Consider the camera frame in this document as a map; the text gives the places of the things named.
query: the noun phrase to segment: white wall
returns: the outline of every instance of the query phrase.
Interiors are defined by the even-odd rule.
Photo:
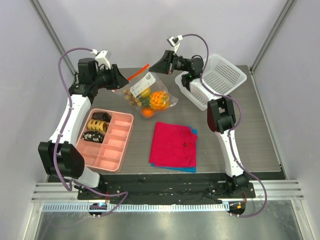
[[[154,64],[166,38],[196,33],[210,53],[251,66],[286,0],[40,0],[65,49],[109,49],[119,67]],[[183,40],[179,54],[205,55],[201,40]],[[76,66],[81,54],[71,57]]]
[[[284,169],[320,225],[320,1],[298,0],[256,77]]]
[[[58,51],[29,1],[2,1],[0,19],[0,239],[20,240],[35,184],[46,177],[38,144],[54,131],[66,97]]]

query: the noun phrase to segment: white bracket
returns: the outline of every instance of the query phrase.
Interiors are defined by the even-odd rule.
[[[63,144],[64,142],[68,142],[69,144],[76,146],[77,136],[80,131],[81,124],[86,116],[86,113],[91,107],[91,102],[88,97],[83,97],[82,95],[78,95],[78,94],[73,94],[71,96],[71,100],[72,100],[71,115],[63,130],[63,135],[61,136],[59,143]],[[69,109],[70,109],[70,104],[68,100],[64,113],[62,115],[62,118],[60,120],[60,123],[56,128],[56,130],[54,131],[53,135],[49,139],[53,143],[57,141],[61,127],[65,122]]]
[[[98,66],[105,65],[106,69],[111,69],[111,64],[108,60],[111,56],[111,52],[109,50],[98,52],[96,49],[93,49],[91,53],[95,55],[95,60],[98,62]]]
[[[168,43],[171,47],[173,47],[174,53],[178,51],[178,48],[180,46],[180,42],[183,39],[182,35],[178,35],[176,37],[172,36],[167,39]]]
[[[224,163],[225,163],[225,173],[231,178],[242,175],[244,171],[236,163],[235,158],[231,151],[229,131],[227,130],[224,133],[214,132],[214,134],[218,138],[220,147],[222,150]],[[232,148],[236,156],[236,159],[241,164],[241,160],[240,160],[240,156],[238,153],[238,148],[235,140],[235,130],[230,131],[230,138],[231,138]]]

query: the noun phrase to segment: orange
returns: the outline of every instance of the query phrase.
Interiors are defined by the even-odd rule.
[[[156,111],[152,110],[150,107],[143,107],[141,109],[141,114],[145,117],[145,118],[151,118],[153,115],[155,115]]]

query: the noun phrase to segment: bag of fruit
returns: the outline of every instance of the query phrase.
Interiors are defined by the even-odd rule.
[[[145,118],[173,107],[178,102],[176,97],[168,93],[157,74],[152,72],[147,72],[141,79],[135,77],[116,93],[123,96]]]

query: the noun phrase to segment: gray table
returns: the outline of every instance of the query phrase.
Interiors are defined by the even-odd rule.
[[[244,166],[252,172],[280,171],[273,144],[260,108],[255,88],[247,66],[239,66],[246,73],[247,81],[231,93],[243,109],[243,120],[235,132],[236,143]],[[122,68],[121,73],[127,78],[139,68]],[[115,96],[107,90],[100,90],[91,108],[107,109],[134,116],[134,127],[126,152],[121,174],[178,173],[177,171],[151,167],[149,153],[156,122],[189,125],[198,130],[197,173],[223,173],[225,162],[221,148],[214,133],[207,125],[207,111],[200,111],[181,92],[175,84],[173,75],[161,74],[161,80],[168,91],[179,99],[176,106],[145,119],[133,109],[125,99]]]

